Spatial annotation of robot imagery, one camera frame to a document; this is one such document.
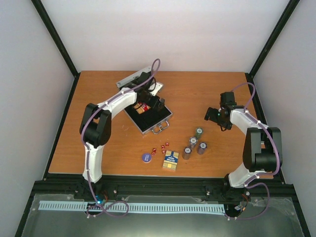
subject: cylinder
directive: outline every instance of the cylinder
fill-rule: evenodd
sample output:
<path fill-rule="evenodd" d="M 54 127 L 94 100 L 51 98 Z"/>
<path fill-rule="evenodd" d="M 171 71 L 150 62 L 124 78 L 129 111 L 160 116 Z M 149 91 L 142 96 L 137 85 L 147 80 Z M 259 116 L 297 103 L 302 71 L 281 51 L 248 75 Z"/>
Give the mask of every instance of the cylinder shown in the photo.
<path fill-rule="evenodd" d="M 197 153 L 199 155 L 203 155 L 207 148 L 207 144 L 205 142 L 201 142 L 197 148 Z"/>
<path fill-rule="evenodd" d="M 190 147 L 186 147 L 184 150 L 183 150 L 183 153 L 182 153 L 182 158 L 183 159 L 189 159 L 190 158 L 190 155 L 191 155 L 191 148 Z"/>
<path fill-rule="evenodd" d="M 196 137 L 197 139 L 200 139 L 201 136 L 202 136 L 202 133 L 203 133 L 203 129 L 202 129 L 201 127 L 198 127 L 198 128 L 196 129 L 196 135 L 195 135 L 195 137 Z"/>
<path fill-rule="evenodd" d="M 196 137 L 191 137 L 191 138 L 189 139 L 189 142 L 190 142 L 190 148 L 193 149 L 193 148 L 196 146 L 198 140 L 197 140 Z"/>

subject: black metal frame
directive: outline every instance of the black metal frame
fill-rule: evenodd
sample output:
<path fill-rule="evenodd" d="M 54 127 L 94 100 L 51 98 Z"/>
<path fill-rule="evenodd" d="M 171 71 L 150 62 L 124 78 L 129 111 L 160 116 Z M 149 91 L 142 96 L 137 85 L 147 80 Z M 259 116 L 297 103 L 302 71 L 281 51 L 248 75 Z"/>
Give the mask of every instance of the black metal frame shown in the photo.
<path fill-rule="evenodd" d="M 294 11 L 299 0 L 290 0 L 287 7 L 285 8 L 282 16 L 276 24 L 273 32 L 271 33 L 267 43 L 265 44 L 262 52 L 256 60 L 250 73 L 245 73 L 246 80 L 254 84 L 254 77 L 262 65 L 264 59 L 272 48 L 274 42 L 279 36 L 281 30 L 285 26 L 287 20 Z M 26 223 L 28 213 L 35 194 L 73 194 L 77 198 L 83 198 L 85 200 L 92 200 L 91 194 L 86 192 L 83 187 L 82 175 L 75 174 L 49 174 L 48 169 L 51 164 L 58 139 L 60 137 L 67 112 L 72 101 L 73 94 L 76 89 L 76 85 L 79 80 L 80 73 L 77 72 L 69 54 L 67 53 L 53 23 L 51 22 L 43 4 L 40 0 L 32 0 L 36 10 L 38 11 L 43 23 L 46 25 L 47 30 L 51 34 L 53 40 L 56 43 L 57 48 L 62 54 L 66 64 L 74 76 L 74 83 L 68 97 L 65 110 L 57 131 L 56 139 L 53 144 L 51 154 L 45 169 L 43 180 L 35 181 L 33 189 L 30 194 L 30 198 L 27 202 L 25 211 L 21 218 L 20 225 L 16 232 L 16 237 L 22 235 L 24 225 Z M 257 118 L 266 123 L 266 119 L 261 107 L 261 103 L 257 92 L 253 98 L 253 104 Z M 172 177 L 135 177 L 135 176 L 103 176 L 99 181 L 106 185 L 110 199 L 118 199 L 129 195 L 154 195 L 154 196 L 191 196 L 199 197 L 208 201 L 218 201 L 222 204 L 231 204 L 231 201 L 226 201 L 222 197 L 216 195 L 207 195 L 207 190 L 218 188 L 223 185 L 223 179 L 220 178 L 172 178 Z M 269 187 L 270 194 L 272 197 L 290 197 L 293 200 L 294 207 L 296 209 L 303 233 L 305 236 L 311 236 L 296 196 L 293 185 L 285 184 L 282 171 L 274 177 L 273 180 L 264 181 Z M 266 196 L 265 188 L 256 187 L 251 190 L 252 195 L 255 196 Z"/>

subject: gray surface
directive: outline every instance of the gray surface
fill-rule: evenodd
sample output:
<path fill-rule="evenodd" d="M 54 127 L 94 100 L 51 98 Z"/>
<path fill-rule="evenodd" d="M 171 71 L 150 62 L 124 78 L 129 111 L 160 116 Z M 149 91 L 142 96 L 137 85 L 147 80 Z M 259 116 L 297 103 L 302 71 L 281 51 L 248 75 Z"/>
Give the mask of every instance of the gray surface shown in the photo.
<path fill-rule="evenodd" d="M 302 0 L 254 78 L 269 126 L 282 132 L 282 170 L 316 236 L 316 1 Z"/>
<path fill-rule="evenodd" d="M 248 205 L 243 217 L 253 216 L 264 200 Z M 32 208 L 37 208 L 39 198 Z M 261 218 L 227 221 L 224 216 L 206 214 L 129 214 L 124 218 L 102 215 L 87 219 L 83 212 L 31 211 L 25 237 L 299 237 L 303 236 L 293 204 L 288 199 L 272 199 L 272 207 Z"/>
<path fill-rule="evenodd" d="M 0 237 L 42 178 L 73 77 L 30 0 L 0 6 Z"/>

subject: white cable tray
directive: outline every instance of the white cable tray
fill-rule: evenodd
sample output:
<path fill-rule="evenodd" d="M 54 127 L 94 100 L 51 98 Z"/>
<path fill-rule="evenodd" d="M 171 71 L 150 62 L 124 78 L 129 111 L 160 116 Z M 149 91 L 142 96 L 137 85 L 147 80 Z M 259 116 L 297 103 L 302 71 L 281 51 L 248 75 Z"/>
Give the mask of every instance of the white cable tray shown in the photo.
<path fill-rule="evenodd" d="M 93 202 L 79 201 L 40 201 L 39 210 L 51 211 L 87 211 L 88 207 L 94 205 Z M 108 207 L 112 202 L 107 202 L 104 207 Z M 128 213 L 150 213 L 150 214 L 215 214 L 224 215 L 223 204 L 170 204 L 170 203 L 127 203 Z M 94 207 L 90 211 L 100 212 L 99 207 Z M 111 206 L 108 212 L 125 213 L 127 207 L 123 203 L 117 203 Z"/>

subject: black corner post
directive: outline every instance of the black corner post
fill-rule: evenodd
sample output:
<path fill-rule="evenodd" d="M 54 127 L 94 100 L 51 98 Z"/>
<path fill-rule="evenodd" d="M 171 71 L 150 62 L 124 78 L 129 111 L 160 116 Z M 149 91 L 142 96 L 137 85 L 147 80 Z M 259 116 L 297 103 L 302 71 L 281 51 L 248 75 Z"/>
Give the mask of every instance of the black corner post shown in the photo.
<path fill-rule="evenodd" d="M 265 46 L 263 47 L 259 57 L 257 58 L 255 64 L 253 65 L 249 76 L 253 79 L 258 72 L 261 64 L 265 60 L 266 56 L 268 55 L 270 49 L 272 48 L 273 44 L 277 40 L 279 34 L 281 33 L 282 29 L 284 28 L 285 24 L 287 23 L 288 19 L 290 18 L 291 14 L 293 13 L 294 9 L 296 8 L 297 4 L 300 0 L 290 0 L 283 11 L 280 19 L 278 20 L 275 28 L 273 29 L 270 37 L 268 38 Z"/>
<path fill-rule="evenodd" d="M 43 6 L 41 0 L 31 0 L 34 7 L 36 8 L 36 10 L 39 13 L 39 16 L 41 17 L 43 23 L 45 24 L 48 32 L 50 33 L 51 37 L 53 38 L 58 50 L 60 51 L 61 55 L 63 56 L 69 70 L 71 71 L 71 73 L 73 74 L 73 76 L 76 78 L 78 77 L 78 71 L 75 67 L 75 65 L 73 64 L 63 42 L 61 41 L 53 23 L 51 22 L 49 15 L 47 14 L 47 11 L 45 10 L 45 7 Z"/>

